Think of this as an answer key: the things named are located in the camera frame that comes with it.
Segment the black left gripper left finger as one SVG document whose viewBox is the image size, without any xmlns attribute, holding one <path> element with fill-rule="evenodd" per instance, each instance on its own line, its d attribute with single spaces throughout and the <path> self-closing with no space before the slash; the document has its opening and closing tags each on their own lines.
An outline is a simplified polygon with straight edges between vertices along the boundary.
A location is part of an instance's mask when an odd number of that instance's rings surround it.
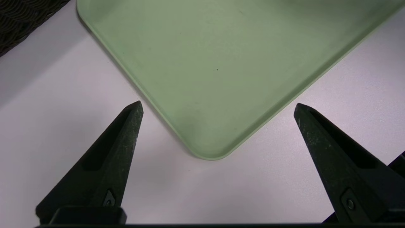
<svg viewBox="0 0 405 228">
<path fill-rule="evenodd" d="M 121 203 L 143 106 L 126 106 L 36 206 L 41 224 L 124 224 Z"/>
</svg>

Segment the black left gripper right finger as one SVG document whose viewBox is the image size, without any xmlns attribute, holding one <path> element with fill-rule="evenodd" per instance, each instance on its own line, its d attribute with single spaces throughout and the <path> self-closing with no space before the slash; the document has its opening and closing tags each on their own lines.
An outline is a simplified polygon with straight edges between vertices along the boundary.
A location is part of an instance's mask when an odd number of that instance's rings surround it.
<svg viewBox="0 0 405 228">
<path fill-rule="evenodd" d="M 338 222 L 404 222 L 404 153 L 386 165 L 314 108 L 294 118 Z"/>
</svg>

